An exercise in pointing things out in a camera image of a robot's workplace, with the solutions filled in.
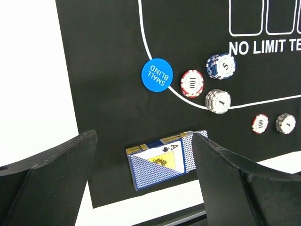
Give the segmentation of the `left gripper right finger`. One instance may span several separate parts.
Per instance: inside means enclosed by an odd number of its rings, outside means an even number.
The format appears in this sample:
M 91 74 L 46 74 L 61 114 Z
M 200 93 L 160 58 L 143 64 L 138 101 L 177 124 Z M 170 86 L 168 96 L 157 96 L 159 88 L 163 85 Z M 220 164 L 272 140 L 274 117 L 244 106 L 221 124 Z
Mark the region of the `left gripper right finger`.
M 209 225 L 300 225 L 300 175 L 260 165 L 197 133 L 192 149 Z

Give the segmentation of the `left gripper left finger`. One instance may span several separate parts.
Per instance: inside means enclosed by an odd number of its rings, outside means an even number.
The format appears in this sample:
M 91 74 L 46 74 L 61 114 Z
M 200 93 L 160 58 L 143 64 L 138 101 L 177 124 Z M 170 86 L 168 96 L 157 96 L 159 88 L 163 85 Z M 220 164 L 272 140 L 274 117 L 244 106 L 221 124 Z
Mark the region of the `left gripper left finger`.
M 97 144 L 95 130 L 0 168 L 2 226 L 73 226 Z

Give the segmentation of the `red white chip stack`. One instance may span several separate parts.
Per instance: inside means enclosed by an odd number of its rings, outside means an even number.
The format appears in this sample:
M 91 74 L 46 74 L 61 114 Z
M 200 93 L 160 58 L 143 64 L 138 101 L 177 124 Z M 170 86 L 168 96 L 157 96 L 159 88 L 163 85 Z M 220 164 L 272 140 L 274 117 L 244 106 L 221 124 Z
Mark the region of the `red white chip stack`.
M 269 119 L 267 115 L 265 114 L 258 114 L 254 117 L 253 122 L 252 122 L 252 131 L 256 134 L 261 134 L 263 133 L 269 124 Z

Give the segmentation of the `grey white chip stack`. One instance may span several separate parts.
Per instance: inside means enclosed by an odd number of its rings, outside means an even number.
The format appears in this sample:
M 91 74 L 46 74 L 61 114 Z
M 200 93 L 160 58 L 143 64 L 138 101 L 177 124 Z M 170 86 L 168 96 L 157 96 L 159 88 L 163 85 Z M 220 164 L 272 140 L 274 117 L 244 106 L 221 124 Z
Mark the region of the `grey white chip stack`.
M 288 113 L 283 113 L 276 120 L 277 131 L 283 134 L 290 134 L 296 125 L 296 118 Z

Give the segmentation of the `blue playing card deck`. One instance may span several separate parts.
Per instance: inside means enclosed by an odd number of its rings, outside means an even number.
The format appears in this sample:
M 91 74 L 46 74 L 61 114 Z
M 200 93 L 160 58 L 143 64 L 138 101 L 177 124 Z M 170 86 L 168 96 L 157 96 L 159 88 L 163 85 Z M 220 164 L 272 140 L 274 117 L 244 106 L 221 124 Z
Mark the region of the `blue playing card deck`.
M 196 169 L 192 137 L 206 130 L 187 131 L 126 149 L 135 189 L 141 190 Z

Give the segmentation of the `grey white single chip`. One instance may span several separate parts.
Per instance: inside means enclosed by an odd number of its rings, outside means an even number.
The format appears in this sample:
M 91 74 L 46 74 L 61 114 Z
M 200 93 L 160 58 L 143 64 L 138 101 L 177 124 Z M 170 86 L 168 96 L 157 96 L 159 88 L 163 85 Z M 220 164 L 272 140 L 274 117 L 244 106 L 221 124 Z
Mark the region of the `grey white single chip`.
M 213 89 L 205 97 L 205 106 L 213 113 L 224 114 L 231 106 L 231 96 L 226 91 Z

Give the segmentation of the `red white single chip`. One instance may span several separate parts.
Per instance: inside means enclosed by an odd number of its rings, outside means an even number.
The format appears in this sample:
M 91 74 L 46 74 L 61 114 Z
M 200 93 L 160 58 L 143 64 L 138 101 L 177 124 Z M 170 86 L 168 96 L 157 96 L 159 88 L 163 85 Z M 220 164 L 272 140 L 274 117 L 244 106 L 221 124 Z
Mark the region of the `red white single chip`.
M 188 70 L 181 78 L 182 93 L 189 98 L 198 97 L 204 89 L 204 78 L 197 70 Z

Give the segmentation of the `blue white chip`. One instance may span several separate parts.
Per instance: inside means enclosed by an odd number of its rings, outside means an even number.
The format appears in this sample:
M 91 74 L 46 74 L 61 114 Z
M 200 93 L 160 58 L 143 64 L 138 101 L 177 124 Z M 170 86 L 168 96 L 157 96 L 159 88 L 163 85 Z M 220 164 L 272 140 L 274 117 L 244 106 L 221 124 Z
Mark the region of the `blue white chip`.
M 213 55 L 207 60 L 206 70 L 213 79 L 228 79 L 236 70 L 236 60 L 228 53 Z

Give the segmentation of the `blue round button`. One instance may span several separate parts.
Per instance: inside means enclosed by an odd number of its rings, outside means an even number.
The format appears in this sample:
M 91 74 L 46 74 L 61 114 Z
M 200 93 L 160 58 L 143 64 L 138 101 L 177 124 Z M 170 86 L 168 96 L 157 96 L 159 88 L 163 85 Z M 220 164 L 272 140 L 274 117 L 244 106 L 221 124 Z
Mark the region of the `blue round button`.
M 173 81 L 173 69 L 166 60 L 154 58 L 143 66 L 141 79 L 146 89 L 152 92 L 163 92 Z

